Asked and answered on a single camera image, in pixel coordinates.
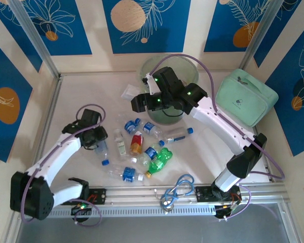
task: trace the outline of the mint green bag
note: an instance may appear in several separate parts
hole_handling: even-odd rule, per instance
[[[227,76],[216,95],[216,103],[247,126],[255,126],[274,106],[278,94],[247,72],[236,69]]]

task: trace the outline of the white floor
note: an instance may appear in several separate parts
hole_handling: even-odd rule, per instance
[[[227,74],[226,72],[213,73],[216,90]],[[103,106],[107,112],[106,120],[102,125],[109,134],[107,144],[111,163],[133,166],[144,173],[147,170],[146,168],[129,162],[120,162],[117,159],[116,146],[113,141],[114,129],[120,128],[115,119],[120,111],[128,111],[129,116],[133,119],[137,117],[149,119],[146,112],[133,112],[130,102],[121,98],[127,84],[139,86],[136,73],[116,72],[65,76],[51,122],[45,152],[54,145],[62,129],[75,120],[75,113],[81,106],[95,103]],[[209,79],[205,73],[200,74],[199,85],[210,94]],[[188,115],[185,115],[175,125],[160,127],[164,131],[179,127],[192,127],[194,133],[182,141],[167,146],[174,156],[152,178],[132,184],[110,178],[101,170],[102,165],[98,161],[97,155],[93,151],[82,148],[69,159],[53,184],[62,183],[70,177],[77,177],[87,180],[91,186],[171,185],[177,181],[179,176],[186,173],[191,174],[196,183],[210,184],[233,156],[229,148],[208,127]],[[123,135],[129,146],[131,137],[125,131]],[[156,140],[148,135],[144,136],[143,148],[146,149],[153,142],[156,142]],[[254,170],[265,172],[262,159],[257,163]],[[244,180],[244,182],[268,181],[268,177],[255,174]]]

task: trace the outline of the green bottle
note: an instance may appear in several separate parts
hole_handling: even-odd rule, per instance
[[[157,157],[150,162],[148,171],[145,172],[146,177],[150,178],[152,174],[160,171],[166,165],[169,159],[172,158],[172,152],[167,148],[161,149]]]

